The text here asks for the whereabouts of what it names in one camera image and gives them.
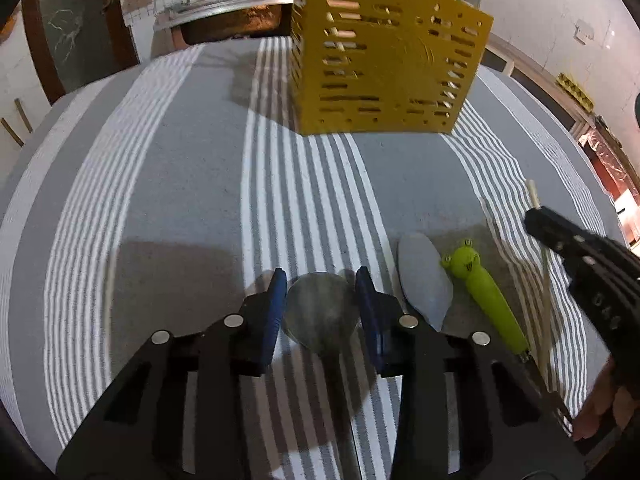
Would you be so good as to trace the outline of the person's right hand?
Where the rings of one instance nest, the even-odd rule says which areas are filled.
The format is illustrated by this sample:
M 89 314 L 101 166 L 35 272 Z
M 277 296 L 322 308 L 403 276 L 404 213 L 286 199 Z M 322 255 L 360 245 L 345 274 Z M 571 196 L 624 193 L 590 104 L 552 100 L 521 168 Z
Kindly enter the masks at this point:
M 624 430 L 631 421 L 639 401 L 614 380 L 615 371 L 615 363 L 610 356 L 594 382 L 588 398 L 574 418 L 574 441 L 592 438 L 599 430 L 608 410 L 612 411 L 616 426 L 620 430 Z

